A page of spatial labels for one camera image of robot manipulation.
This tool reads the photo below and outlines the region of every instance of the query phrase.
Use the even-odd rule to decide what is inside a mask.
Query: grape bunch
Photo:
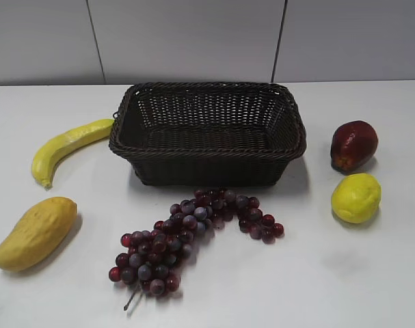
[[[138,285],[144,293],[162,297],[180,286],[177,268],[191,256],[193,242],[207,230],[222,229],[235,214],[239,229],[252,239],[271,244],[284,234],[283,225],[264,215],[256,197],[237,195],[224,188],[198,189],[192,200],[170,207],[170,218],[157,221],[152,231],[134,231],[120,239],[126,247],[109,272],[113,282]]]

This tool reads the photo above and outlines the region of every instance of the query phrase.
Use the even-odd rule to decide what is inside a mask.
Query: red pear
[[[364,121],[341,125],[332,138],[332,167],[342,173],[358,169],[373,157],[378,141],[374,128]]]

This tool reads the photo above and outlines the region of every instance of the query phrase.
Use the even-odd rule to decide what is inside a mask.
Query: basket rim
[[[297,141],[291,148],[268,150],[268,149],[242,149],[242,148],[140,148],[133,146],[126,146],[120,141],[120,133],[124,122],[125,114],[128,111],[129,103],[137,92],[151,88],[161,88],[163,90],[175,89],[191,89],[193,87],[205,88],[234,88],[239,89],[248,88],[249,90],[260,90],[273,92],[282,95],[289,103],[289,110],[292,111],[295,121],[295,130],[298,132]],[[137,159],[151,159],[151,158],[171,158],[171,157],[197,157],[197,158],[212,158],[212,157],[239,157],[239,158],[259,158],[259,159],[296,159],[300,157],[306,150],[306,129],[304,128],[302,119],[299,115],[298,106],[289,92],[288,88],[277,83],[258,83],[258,82],[201,82],[201,83],[176,83],[176,82],[149,82],[138,83],[132,85],[124,93],[122,101],[119,105],[118,111],[113,114],[115,119],[109,140],[109,147],[112,152],[118,154],[123,158],[137,158]]]

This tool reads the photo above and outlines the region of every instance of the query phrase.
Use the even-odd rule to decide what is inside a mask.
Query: white wall
[[[0,0],[0,85],[103,83],[83,0]]]
[[[284,0],[0,0],[0,85],[269,81]],[[415,79],[415,0],[290,0],[275,81]],[[97,46],[101,50],[103,70]]]
[[[291,0],[276,81],[415,79],[415,0]]]

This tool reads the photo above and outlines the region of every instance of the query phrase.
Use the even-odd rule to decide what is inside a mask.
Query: tile grout line
[[[277,68],[277,61],[278,61],[278,53],[279,53],[279,50],[280,50],[280,43],[282,41],[284,19],[286,18],[286,9],[287,8],[288,8],[288,0],[284,0],[283,13],[282,13],[282,21],[280,23],[280,30],[278,32],[277,49],[276,49],[276,55],[274,56],[273,72],[271,74],[271,83],[274,82],[274,78],[276,77],[276,68]]]
[[[90,19],[90,24],[92,26],[93,39],[95,40],[95,47],[96,47],[96,51],[98,52],[99,66],[101,67],[101,72],[103,74],[104,84],[107,84],[107,80],[105,78],[105,73],[104,73],[103,60],[101,59],[101,52],[99,51],[98,40],[96,39],[95,27],[93,25],[92,13],[90,12],[89,0],[85,0],[85,4],[87,5],[87,11],[89,12],[89,19]]]

